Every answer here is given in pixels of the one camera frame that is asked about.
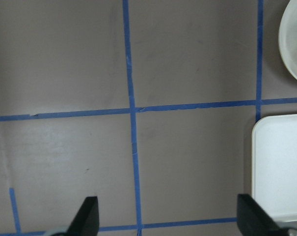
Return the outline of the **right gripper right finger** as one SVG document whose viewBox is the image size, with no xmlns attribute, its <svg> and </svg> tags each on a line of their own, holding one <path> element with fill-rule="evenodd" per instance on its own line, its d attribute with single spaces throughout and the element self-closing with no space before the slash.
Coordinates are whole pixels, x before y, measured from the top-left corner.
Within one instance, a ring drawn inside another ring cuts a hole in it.
<svg viewBox="0 0 297 236">
<path fill-rule="evenodd" d="M 297 236 L 297 228 L 280 227 L 248 194 L 237 195 L 237 227 L 243 236 Z"/>
</svg>

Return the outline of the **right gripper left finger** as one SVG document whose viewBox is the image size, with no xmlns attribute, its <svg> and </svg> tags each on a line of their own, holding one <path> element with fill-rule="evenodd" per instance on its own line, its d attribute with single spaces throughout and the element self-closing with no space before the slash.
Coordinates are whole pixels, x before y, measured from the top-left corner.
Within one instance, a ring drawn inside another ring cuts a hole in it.
<svg viewBox="0 0 297 236">
<path fill-rule="evenodd" d="M 45 236 L 97 236 L 100 228 L 97 196 L 86 197 L 66 229 L 46 231 Z"/>
</svg>

